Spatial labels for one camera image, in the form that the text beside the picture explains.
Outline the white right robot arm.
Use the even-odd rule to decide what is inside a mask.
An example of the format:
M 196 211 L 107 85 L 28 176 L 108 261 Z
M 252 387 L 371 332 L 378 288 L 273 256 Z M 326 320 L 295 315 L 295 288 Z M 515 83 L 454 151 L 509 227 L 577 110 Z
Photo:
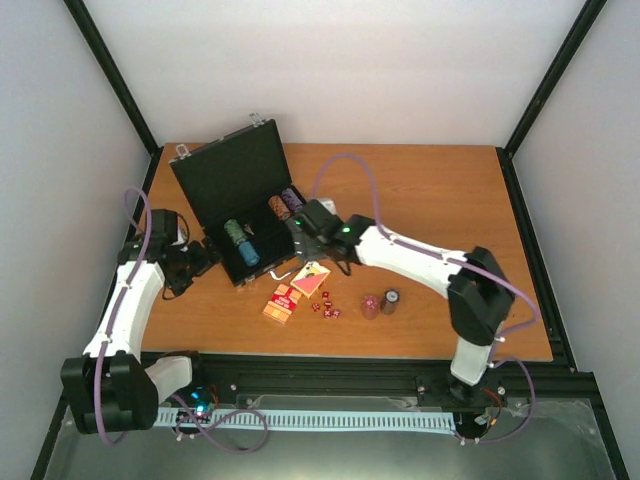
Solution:
M 344 221 L 330 201 L 307 202 L 289 225 L 304 254 L 332 260 L 347 276 L 353 264 L 375 267 L 424 285 L 447 300 L 458 340 L 450 373 L 442 383 L 461 404 L 475 399 L 515 299 L 490 251 L 436 248 L 386 230 L 362 215 Z

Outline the black poker set case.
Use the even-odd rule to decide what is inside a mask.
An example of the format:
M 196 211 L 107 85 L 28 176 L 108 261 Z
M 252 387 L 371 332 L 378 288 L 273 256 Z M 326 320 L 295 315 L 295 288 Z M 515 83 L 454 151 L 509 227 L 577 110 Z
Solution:
M 276 121 L 252 116 L 252 124 L 197 148 L 180 144 L 169 165 L 202 231 L 204 240 L 220 254 L 220 262 L 235 286 L 268 273 L 296 257 L 287 221 L 268 205 L 274 195 L 293 183 Z M 260 256 L 247 266 L 223 225 L 235 219 Z

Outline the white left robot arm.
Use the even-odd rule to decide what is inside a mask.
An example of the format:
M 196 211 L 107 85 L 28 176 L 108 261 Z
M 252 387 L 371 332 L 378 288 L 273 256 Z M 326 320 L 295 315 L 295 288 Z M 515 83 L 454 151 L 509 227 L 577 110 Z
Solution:
M 169 353 L 141 363 L 148 319 L 159 293 L 180 295 L 212 266 L 197 241 L 182 246 L 128 242 L 117 258 L 116 282 L 97 332 L 79 357 L 61 369 L 63 392 L 82 434 L 148 430 L 161 403 L 176 393 L 186 402 L 208 390 L 200 355 Z

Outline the brown green poker chip stack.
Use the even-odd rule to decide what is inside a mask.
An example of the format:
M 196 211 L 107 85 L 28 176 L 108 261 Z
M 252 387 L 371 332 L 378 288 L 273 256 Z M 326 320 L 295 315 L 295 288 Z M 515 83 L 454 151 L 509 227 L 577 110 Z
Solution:
M 400 294 L 395 289 L 386 290 L 380 302 L 380 311 L 385 315 L 393 314 L 399 304 Z

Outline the green yellow poker chip stack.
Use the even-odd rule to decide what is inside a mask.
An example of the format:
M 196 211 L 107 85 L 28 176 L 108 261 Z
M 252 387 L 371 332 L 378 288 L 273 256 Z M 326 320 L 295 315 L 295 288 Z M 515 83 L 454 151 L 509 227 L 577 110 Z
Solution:
M 247 240 L 246 233 L 237 220 L 227 220 L 224 223 L 223 228 L 234 245 L 238 246 Z

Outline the blue poker chip stack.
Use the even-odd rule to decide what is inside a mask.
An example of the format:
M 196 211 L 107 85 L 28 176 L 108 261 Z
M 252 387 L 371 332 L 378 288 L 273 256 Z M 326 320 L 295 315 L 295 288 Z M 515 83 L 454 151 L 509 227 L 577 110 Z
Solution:
M 260 262 L 260 256 L 249 241 L 238 245 L 238 252 L 247 266 L 255 266 Z

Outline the ace of spades card box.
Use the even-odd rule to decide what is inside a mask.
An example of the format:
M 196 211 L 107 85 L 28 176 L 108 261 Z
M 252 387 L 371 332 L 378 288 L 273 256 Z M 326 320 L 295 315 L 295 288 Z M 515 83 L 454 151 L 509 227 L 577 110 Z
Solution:
M 318 263 L 311 261 L 306 263 L 296 276 L 291 280 L 290 286 L 300 292 L 306 298 L 311 298 L 324 284 L 331 271 Z

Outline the pink red poker chip stack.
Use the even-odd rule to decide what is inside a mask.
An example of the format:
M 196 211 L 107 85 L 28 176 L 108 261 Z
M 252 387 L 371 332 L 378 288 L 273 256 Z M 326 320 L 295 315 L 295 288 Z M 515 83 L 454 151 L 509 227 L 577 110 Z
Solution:
M 378 316 L 379 299 L 376 295 L 365 295 L 362 298 L 361 313 L 368 320 L 373 320 Z

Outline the red texas holdem card box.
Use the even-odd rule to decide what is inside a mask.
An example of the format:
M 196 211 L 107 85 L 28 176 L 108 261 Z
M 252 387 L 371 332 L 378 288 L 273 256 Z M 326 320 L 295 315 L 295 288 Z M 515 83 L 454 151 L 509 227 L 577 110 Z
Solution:
M 282 325 L 286 325 L 302 298 L 302 293 L 286 284 L 279 284 L 269 301 L 262 309 L 262 314 Z

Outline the purple poker chip stack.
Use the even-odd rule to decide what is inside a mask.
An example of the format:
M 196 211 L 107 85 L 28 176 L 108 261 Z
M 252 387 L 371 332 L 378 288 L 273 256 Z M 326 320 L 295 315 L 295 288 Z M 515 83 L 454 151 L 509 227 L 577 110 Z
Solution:
M 304 207 L 304 199 L 291 187 L 284 189 L 280 197 L 292 213 L 297 213 Z

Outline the orange red poker chip stack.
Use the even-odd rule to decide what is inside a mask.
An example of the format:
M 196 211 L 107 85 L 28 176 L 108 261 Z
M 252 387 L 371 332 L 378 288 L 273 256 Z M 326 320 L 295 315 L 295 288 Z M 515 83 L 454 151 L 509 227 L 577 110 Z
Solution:
M 279 220 L 286 221 L 291 217 L 290 209 L 280 196 L 274 195 L 270 197 L 268 205 Z

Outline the black aluminium frame rail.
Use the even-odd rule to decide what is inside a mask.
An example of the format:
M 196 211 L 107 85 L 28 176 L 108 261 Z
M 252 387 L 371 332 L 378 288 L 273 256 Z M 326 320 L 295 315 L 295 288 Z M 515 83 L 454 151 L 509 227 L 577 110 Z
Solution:
M 183 399 L 188 405 L 243 407 L 262 396 L 389 397 L 413 399 L 420 407 L 477 412 L 517 399 L 597 397 L 595 378 L 564 364 L 508 360 L 466 386 L 445 361 L 314 359 L 208 355 L 179 352 L 136 359 L 118 352 L 98 361 L 67 359 L 63 392 L 83 427 L 95 419 L 94 394 L 101 394 L 106 421 L 143 429 L 159 405 Z

